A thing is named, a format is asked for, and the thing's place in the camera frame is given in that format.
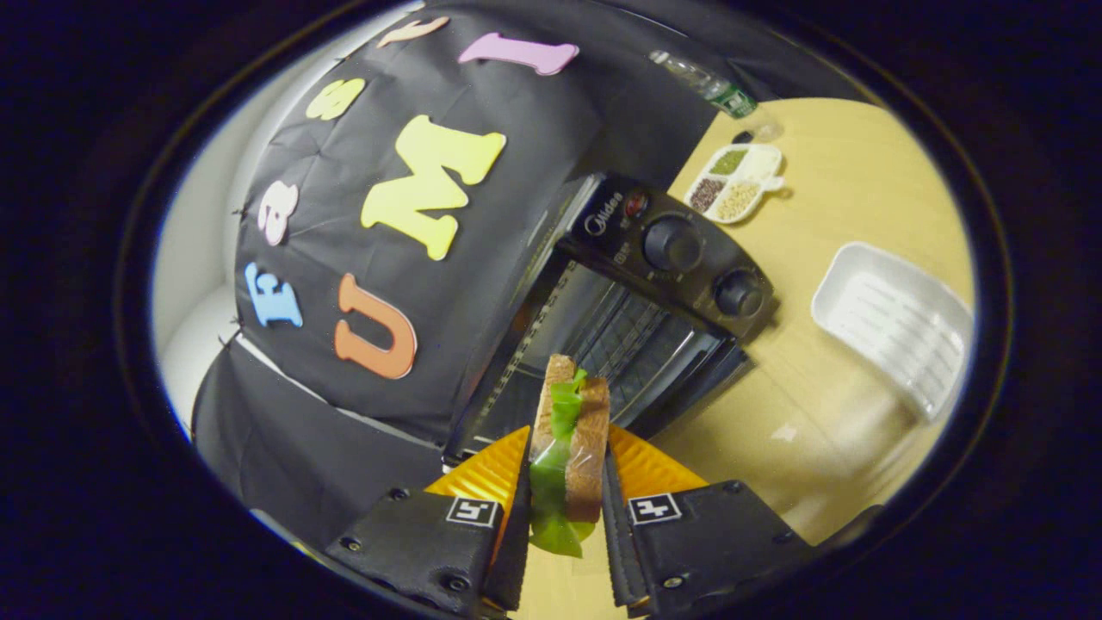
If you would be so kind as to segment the black electric oven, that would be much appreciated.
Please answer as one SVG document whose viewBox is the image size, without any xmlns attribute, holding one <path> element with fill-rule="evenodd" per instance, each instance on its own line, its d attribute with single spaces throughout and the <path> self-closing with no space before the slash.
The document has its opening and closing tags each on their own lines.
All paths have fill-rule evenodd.
<svg viewBox="0 0 1102 620">
<path fill-rule="evenodd" d="M 493 308 L 442 460 L 526 425 L 554 353 L 606 378 L 611 423 L 653 438 L 748 372 L 745 345 L 775 306 L 763 268 L 687 204 L 623 174 L 568 182 Z"/>
</svg>

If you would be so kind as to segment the clear plastic water bottle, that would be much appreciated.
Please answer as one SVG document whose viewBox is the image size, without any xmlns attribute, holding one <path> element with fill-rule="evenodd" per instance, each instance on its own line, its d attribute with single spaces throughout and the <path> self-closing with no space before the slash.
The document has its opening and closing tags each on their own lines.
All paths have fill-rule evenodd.
<svg viewBox="0 0 1102 620">
<path fill-rule="evenodd" d="M 752 95 L 715 70 L 681 58 L 665 50 L 652 50 L 647 58 L 658 67 L 669 70 L 678 81 L 696 93 L 705 102 L 738 121 L 743 129 L 760 142 L 784 135 L 784 126 L 752 98 Z"/>
</svg>

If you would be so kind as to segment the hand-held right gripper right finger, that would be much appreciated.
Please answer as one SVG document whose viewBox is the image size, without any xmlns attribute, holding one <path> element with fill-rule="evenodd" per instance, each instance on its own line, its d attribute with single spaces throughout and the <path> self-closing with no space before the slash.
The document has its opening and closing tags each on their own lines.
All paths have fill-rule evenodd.
<svg viewBox="0 0 1102 620">
<path fill-rule="evenodd" d="M 618 426 L 603 482 L 611 588 L 631 617 L 731 613 L 814 561 L 748 485 L 709 483 Z"/>
</svg>

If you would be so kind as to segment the lettuce sandwich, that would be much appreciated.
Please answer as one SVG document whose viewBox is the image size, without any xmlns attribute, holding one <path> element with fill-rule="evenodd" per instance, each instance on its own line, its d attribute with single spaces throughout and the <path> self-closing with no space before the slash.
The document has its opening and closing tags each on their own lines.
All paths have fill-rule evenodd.
<svg viewBox="0 0 1102 620">
<path fill-rule="evenodd" d="M 529 443 L 529 542 L 579 558 L 599 520 L 611 388 L 573 358 L 548 358 Z"/>
</svg>

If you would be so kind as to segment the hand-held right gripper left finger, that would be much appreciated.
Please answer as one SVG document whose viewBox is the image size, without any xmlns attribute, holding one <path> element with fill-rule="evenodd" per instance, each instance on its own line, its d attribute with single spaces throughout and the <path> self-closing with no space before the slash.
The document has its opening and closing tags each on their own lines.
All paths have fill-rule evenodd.
<svg viewBox="0 0 1102 620">
<path fill-rule="evenodd" d="M 424 489 L 393 487 L 325 550 L 365 586 L 432 614 L 519 608 L 529 548 L 530 427 Z"/>
</svg>

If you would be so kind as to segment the white sectioned grain dish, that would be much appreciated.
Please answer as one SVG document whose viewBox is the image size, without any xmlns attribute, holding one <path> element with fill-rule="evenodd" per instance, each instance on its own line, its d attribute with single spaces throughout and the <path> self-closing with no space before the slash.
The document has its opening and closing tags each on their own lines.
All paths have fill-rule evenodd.
<svg viewBox="0 0 1102 620">
<path fill-rule="evenodd" d="M 766 194 L 784 188 L 782 164 L 782 150 L 777 146 L 721 146 L 696 173 L 684 202 L 712 222 L 741 222 L 756 211 Z"/>
</svg>

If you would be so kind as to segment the white rectangular tray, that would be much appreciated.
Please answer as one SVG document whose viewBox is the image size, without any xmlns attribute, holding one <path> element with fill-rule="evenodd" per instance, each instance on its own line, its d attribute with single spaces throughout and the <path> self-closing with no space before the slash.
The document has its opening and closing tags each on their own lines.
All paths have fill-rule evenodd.
<svg viewBox="0 0 1102 620">
<path fill-rule="evenodd" d="M 975 314 L 941 280 L 864 242 L 839 247 L 815 289 L 812 320 L 932 424 L 957 404 L 975 349 Z"/>
</svg>

